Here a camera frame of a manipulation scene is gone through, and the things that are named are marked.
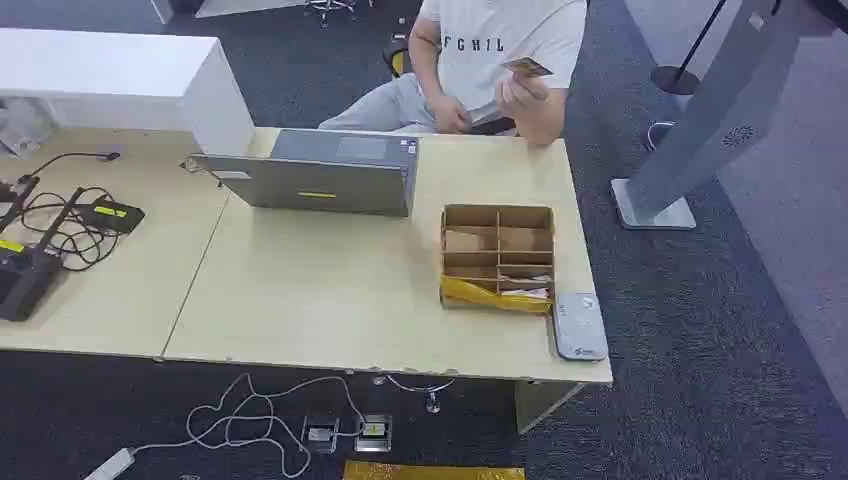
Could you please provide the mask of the person's right hand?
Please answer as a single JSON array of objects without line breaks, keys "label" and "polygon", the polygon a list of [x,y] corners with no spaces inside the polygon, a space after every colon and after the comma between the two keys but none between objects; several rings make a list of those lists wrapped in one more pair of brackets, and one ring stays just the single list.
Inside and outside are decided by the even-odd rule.
[{"label": "person's right hand", "polygon": [[471,130],[471,117],[454,97],[439,94],[428,100],[436,131],[441,134],[465,134]]}]

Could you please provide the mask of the person's left hand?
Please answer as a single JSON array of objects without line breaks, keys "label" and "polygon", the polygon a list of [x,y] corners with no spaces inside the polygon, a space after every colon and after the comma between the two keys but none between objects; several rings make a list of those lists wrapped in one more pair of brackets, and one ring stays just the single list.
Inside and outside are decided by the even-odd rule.
[{"label": "person's left hand", "polygon": [[495,99],[500,113],[513,119],[535,120],[546,109],[550,89],[540,78],[507,72],[496,82]]}]

